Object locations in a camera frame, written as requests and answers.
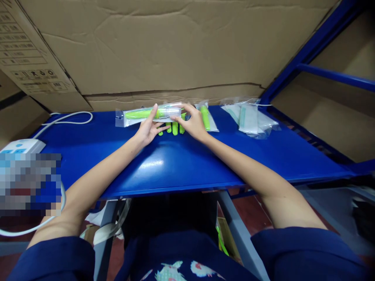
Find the navy blue sleeve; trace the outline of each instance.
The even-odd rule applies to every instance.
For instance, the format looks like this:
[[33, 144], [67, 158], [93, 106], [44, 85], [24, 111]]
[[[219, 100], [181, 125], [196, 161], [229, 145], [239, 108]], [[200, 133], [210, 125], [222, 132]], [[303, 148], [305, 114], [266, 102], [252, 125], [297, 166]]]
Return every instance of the navy blue sleeve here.
[[90, 243], [79, 237], [61, 237], [27, 249], [8, 280], [92, 280], [94, 266], [95, 252]]
[[334, 232], [289, 227], [251, 238], [271, 280], [367, 280], [368, 270]]

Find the finger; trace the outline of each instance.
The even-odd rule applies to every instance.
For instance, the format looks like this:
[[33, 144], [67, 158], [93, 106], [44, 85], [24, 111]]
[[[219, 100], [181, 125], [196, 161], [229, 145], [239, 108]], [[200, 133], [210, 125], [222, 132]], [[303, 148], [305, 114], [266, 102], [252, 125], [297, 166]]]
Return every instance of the finger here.
[[153, 126], [154, 126], [155, 128], [157, 128], [157, 127], [160, 127], [160, 126], [163, 125], [163, 124], [164, 124], [164, 122], [154, 122]]
[[154, 104], [154, 107], [152, 108], [150, 115], [147, 117], [147, 120], [149, 122], [152, 122], [152, 120], [155, 118], [156, 112], [157, 112], [157, 103]]
[[181, 104], [181, 106], [179, 106], [181, 108], [184, 108], [187, 112], [190, 113], [190, 115], [193, 115], [195, 112], [198, 111], [198, 109], [196, 109], [195, 107], [193, 107], [191, 104], [189, 103], [183, 103]]
[[156, 132], [157, 132], [157, 134], [158, 134], [158, 133], [160, 133], [160, 132], [162, 132], [162, 131], [164, 131], [164, 130], [166, 130], [166, 129], [169, 129], [169, 128], [170, 128], [170, 126], [160, 127], [160, 128], [157, 128], [157, 129], [156, 129]]
[[171, 116], [171, 119], [177, 123], [179, 123], [180, 125], [184, 125], [185, 124], [185, 120], [183, 120], [181, 117], [178, 117], [178, 116]]

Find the white power strip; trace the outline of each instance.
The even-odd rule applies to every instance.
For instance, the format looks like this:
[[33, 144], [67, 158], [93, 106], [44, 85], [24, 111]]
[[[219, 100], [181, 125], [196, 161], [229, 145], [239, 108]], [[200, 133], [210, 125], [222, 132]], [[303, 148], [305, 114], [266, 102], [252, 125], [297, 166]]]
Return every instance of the white power strip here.
[[44, 142], [37, 139], [15, 140], [8, 143], [0, 153], [40, 153], [45, 146]]

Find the lime green object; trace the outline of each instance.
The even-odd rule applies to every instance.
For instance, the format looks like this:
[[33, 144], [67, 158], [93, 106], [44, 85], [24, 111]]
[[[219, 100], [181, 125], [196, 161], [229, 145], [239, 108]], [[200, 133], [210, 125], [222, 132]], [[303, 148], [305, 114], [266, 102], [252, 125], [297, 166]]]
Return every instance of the lime green object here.
[[159, 136], [162, 136], [162, 135], [163, 135], [163, 131], [159, 132], [158, 135], [159, 135]]
[[221, 248], [223, 249], [223, 252], [224, 252], [227, 256], [229, 256], [229, 253], [228, 253], [227, 249], [226, 249], [225, 246], [224, 246], [224, 242], [221, 240], [220, 228], [219, 228], [218, 225], [216, 225], [216, 230], [218, 231], [220, 246], [221, 246]]
[[[134, 111], [129, 111], [125, 114], [125, 117], [127, 119], [141, 119], [141, 118], [147, 118], [151, 113], [151, 110], [144, 110], [144, 109], [139, 109], [139, 110], [134, 110]], [[160, 118], [165, 118], [165, 109], [158, 109], [155, 115], [155, 119], [160, 119]]]
[[172, 122], [172, 133], [177, 135], [179, 133], [179, 124], [177, 122]]
[[[181, 119], [182, 119], [182, 120], [185, 120], [185, 115], [186, 115], [186, 112], [181, 114]], [[183, 134], [183, 133], [185, 133], [185, 129], [184, 129], [184, 127], [182, 127], [182, 125], [180, 124], [180, 134]]]
[[205, 105], [201, 106], [200, 112], [202, 113], [203, 124], [204, 124], [204, 127], [206, 128], [206, 131], [211, 130], [210, 120], [208, 119], [209, 112], [208, 112], [207, 106]]
[[167, 133], [171, 133], [172, 132], [172, 126], [171, 126], [171, 123], [170, 122], [167, 122], [165, 123], [166, 126], [170, 126], [169, 129], [167, 129]]

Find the left hand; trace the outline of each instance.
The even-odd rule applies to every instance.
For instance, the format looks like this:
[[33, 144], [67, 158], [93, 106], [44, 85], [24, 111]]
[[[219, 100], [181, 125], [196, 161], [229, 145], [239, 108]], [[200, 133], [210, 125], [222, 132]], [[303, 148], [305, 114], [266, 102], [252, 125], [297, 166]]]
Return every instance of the left hand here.
[[160, 127], [161, 125], [164, 124], [163, 122], [153, 122], [156, 112], [157, 112], [157, 104], [155, 103], [154, 108], [151, 110], [150, 115], [147, 117], [146, 120], [141, 122], [138, 132], [134, 136], [138, 141], [140, 141], [143, 144], [143, 146], [148, 145], [150, 142], [152, 142], [152, 140], [158, 133], [170, 127], [170, 126]]

